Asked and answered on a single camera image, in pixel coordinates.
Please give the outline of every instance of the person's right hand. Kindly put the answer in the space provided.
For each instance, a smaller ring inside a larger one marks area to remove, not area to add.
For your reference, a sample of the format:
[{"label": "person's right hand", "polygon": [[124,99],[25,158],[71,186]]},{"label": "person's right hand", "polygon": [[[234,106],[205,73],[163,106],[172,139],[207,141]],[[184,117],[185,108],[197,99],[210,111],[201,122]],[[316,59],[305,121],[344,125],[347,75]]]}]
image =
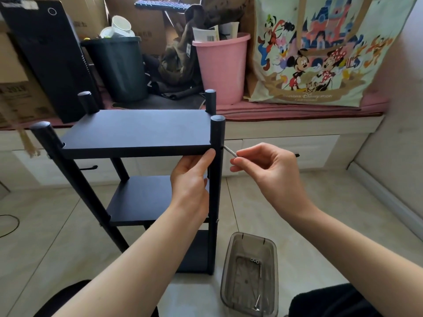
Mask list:
[{"label": "person's right hand", "polygon": [[259,186],[267,201],[288,220],[314,209],[299,178],[295,154],[267,143],[242,149],[230,160],[230,170],[245,170]]}]

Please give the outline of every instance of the polka dot bow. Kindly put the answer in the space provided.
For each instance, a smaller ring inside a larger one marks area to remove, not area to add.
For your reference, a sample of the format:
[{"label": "polka dot bow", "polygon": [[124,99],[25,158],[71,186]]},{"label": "polka dot bow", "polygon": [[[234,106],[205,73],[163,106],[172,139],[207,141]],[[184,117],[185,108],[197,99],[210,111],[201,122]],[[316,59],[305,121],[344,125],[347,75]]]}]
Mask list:
[{"label": "polka dot bow", "polygon": [[336,49],[332,54],[331,57],[334,57],[336,61],[341,60],[344,56],[346,56],[346,51],[342,51],[342,48]]}]

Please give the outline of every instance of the shelf board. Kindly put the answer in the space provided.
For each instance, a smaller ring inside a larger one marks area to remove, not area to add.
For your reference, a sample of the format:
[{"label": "shelf board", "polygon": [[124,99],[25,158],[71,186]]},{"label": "shelf board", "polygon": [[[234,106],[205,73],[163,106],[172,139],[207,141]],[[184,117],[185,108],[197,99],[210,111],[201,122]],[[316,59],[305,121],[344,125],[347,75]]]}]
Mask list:
[{"label": "shelf board", "polygon": [[121,182],[107,207],[111,226],[152,224],[169,207],[170,176],[133,176]]},{"label": "shelf board", "polygon": [[200,155],[210,148],[204,110],[100,110],[62,138],[68,159]]},{"label": "shelf board", "polygon": [[189,246],[177,273],[206,273],[207,272],[207,246],[208,230],[198,230],[194,241]]}]

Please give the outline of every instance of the pink trash can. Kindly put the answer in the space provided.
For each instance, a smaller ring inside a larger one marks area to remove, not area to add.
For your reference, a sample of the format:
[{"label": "pink trash can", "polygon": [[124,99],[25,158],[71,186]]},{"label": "pink trash can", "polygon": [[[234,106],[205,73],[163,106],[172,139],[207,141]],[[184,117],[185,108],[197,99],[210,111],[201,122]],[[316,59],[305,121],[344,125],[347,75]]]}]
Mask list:
[{"label": "pink trash can", "polygon": [[244,95],[245,62],[249,33],[238,33],[236,39],[196,42],[204,90],[216,90],[217,105],[230,105]]}]

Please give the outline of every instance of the drawer handle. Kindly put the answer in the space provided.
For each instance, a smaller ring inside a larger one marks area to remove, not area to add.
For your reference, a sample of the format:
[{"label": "drawer handle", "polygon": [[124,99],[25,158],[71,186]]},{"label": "drawer handle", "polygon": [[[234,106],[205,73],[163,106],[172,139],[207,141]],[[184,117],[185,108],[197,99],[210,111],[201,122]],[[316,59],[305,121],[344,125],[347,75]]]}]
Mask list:
[{"label": "drawer handle", "polygon": [[91,168],[80,168],[80,170],[95,170],[98,168],[98,165],[92,166]]}]

